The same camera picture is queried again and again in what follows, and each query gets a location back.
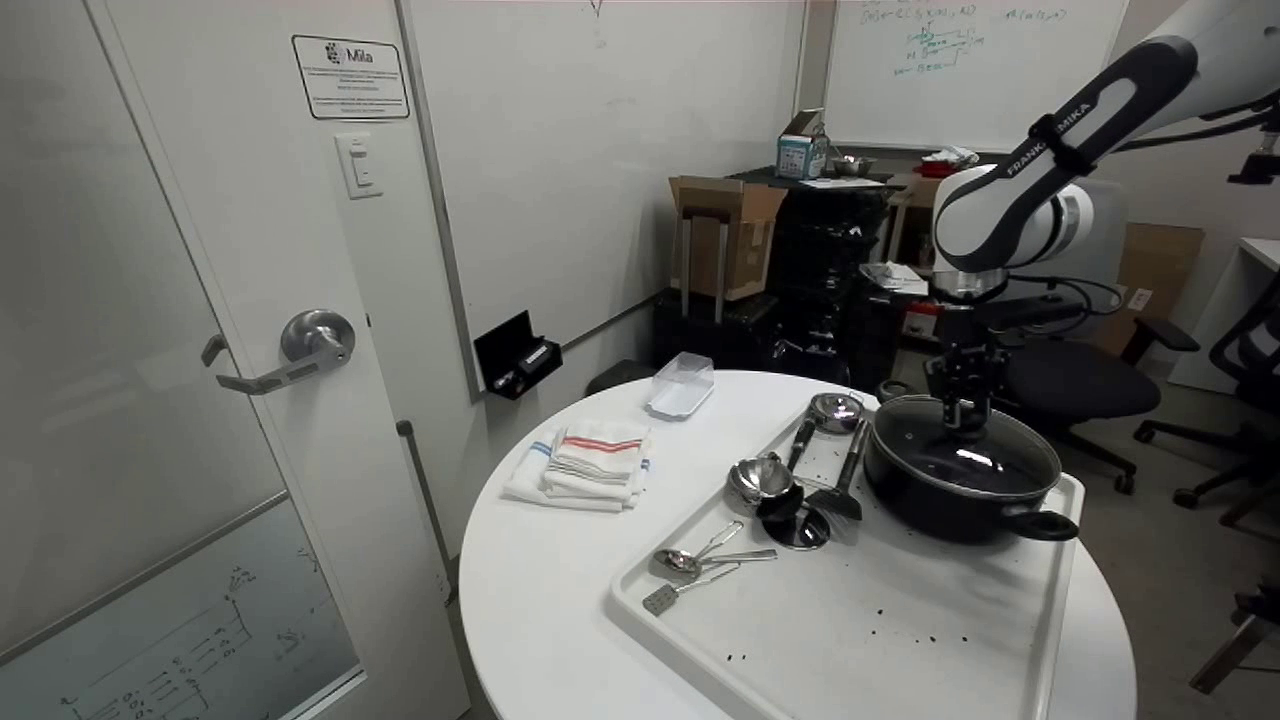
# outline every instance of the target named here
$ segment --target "red stripe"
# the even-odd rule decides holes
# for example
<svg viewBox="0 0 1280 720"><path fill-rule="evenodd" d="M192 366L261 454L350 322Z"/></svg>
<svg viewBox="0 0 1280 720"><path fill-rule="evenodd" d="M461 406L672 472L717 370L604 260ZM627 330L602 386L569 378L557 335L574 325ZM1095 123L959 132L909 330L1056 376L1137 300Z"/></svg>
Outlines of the red stripe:
<svg viewBox="0 0 1280 720"><path fill-rule="evenodd" d="M566 437L563 441L561 441L561 443L573 445L577 447L584 447L586 450L599 450L600 452L609 452L609 454L622 452L623 450L635 450L636 447L640 447L640 441L637 439L622 443L605 443L589 438Z"/></svg>

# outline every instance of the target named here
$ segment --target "light switch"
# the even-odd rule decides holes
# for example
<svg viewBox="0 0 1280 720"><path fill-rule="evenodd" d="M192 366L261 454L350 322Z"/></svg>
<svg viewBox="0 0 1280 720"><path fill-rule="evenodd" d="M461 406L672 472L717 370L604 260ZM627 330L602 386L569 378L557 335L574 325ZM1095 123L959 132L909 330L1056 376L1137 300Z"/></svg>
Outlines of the light switch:
<svg viewBox="0 0 1280 720"><path fill-rule="evenodd" d="M347 196L352 200L381 195L374 182L374 161L370 158L367 132L343 132L333 136L338 146L338 164L347 181Z"/></svg>

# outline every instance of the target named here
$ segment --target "door lever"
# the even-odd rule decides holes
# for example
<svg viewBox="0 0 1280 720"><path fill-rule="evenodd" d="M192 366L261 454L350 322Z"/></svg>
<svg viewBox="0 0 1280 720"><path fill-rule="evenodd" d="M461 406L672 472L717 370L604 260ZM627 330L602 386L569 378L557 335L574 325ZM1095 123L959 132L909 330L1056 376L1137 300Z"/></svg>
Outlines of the door lever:
<svg viewBox="0 0 1280 720"><path fill-rule="evenodd" d="M207 363L218 356L220 347L210 351L215 341L227 342L221 336L210 338L201 354ZM346 365L356 350L356 331L346 318L333 310L307 310L293 316L280 333L280 351L291 363L259 378L218 375L218 384L244 395L266 395L305 380L314 374Z"/></svg>

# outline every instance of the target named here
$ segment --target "black cooking pot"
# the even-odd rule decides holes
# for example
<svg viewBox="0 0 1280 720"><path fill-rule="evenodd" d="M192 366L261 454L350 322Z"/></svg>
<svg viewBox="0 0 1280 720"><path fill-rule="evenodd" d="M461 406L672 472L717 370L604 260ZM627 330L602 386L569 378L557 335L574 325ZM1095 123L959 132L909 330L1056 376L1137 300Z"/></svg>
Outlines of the black cooking pot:
<svg viewBox="0 0 1280 720"><path fill-rule="evenodd" d="M1070 518L1039 509L1062 473L1057 454L1004 413L959 436L942 424L942 401L896 397L876 411L864 457L881 503L931 536L975 543L1006 532L1039 541L1080 533Z"/></svg>

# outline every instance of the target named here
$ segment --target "franka emika robot arm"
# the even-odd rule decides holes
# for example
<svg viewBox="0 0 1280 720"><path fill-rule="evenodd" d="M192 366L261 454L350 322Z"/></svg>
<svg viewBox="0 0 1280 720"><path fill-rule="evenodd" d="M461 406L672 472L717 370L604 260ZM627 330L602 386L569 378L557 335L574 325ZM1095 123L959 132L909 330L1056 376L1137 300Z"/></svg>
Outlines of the franka emika robot arm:
<svg viewBox="0 0 1280 720"><path fill-rule="evenodd" d="M1234 120L1187 136L1124 143L1199 117ZM956 173L938 187L932 295L943 302L943 355L928 364L943 423L980 432L1002 357L974 327L974 306L998 295L1009 269L1088 250L1093 204L1071 181L1110 152L1261 127L1265 142L1231 182L1280 176L1280 0L1190 0L1125 53L997 165Z"/></svg>

